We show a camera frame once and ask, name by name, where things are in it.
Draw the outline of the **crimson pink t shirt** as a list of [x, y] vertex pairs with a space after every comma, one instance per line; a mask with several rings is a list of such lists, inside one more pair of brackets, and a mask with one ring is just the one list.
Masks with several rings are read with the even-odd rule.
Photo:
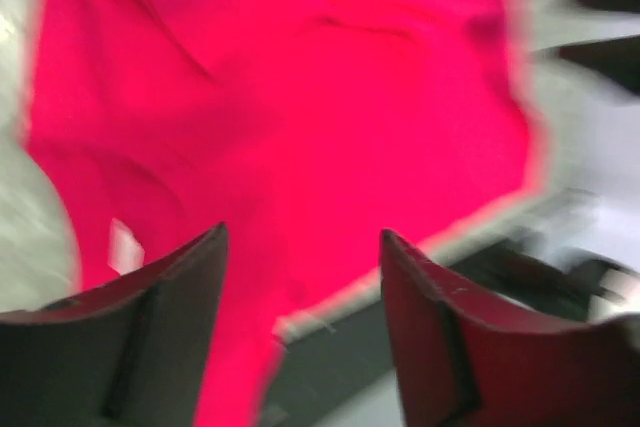
[[249, 426], [290, 321], [530, 190], [513, 0], [44, 0], [24, 144], [78, 284], [217, 223], [230, 256], [194, 422]]

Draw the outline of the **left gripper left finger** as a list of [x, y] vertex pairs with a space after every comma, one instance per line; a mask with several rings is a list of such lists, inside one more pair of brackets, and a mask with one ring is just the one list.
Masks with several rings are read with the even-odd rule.
[[218, 225], [100, 287], [1, 317], [5, 426], [189, 426], [228, 255]]

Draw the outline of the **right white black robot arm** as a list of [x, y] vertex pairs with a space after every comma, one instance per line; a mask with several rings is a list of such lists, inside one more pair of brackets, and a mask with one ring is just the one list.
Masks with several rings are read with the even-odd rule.
[[[561, 0], [564, 7], [639, 14], [639, 0]], [[639, 35], [559, 45], [550, 55], [592, 71], [639, 97]]]

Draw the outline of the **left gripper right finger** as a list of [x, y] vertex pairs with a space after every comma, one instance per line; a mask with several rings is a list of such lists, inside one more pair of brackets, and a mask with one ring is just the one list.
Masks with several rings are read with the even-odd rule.
[[562, 272], [504, 239], [449, 267], [382, 233], [382, 297], [409, 426], [635, 426], [639, 276]]

